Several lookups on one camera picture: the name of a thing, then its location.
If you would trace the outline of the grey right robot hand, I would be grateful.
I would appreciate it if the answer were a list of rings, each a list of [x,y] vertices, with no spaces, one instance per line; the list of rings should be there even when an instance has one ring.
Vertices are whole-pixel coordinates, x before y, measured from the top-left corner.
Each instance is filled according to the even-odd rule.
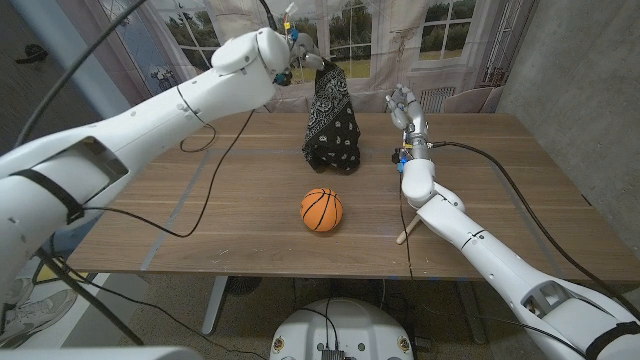
[[[404,142],[413,148],[428,142],[428,123],[418,99],[408,87],[398,84],[385,97],[392,123],[404,134]]]

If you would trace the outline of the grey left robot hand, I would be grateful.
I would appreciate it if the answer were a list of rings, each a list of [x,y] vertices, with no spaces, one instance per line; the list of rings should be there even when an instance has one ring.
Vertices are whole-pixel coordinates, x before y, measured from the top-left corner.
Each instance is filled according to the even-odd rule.
[[[289,38],[291,65],[323,71],[325,64],[313,38],[307,33],[297,33]]]

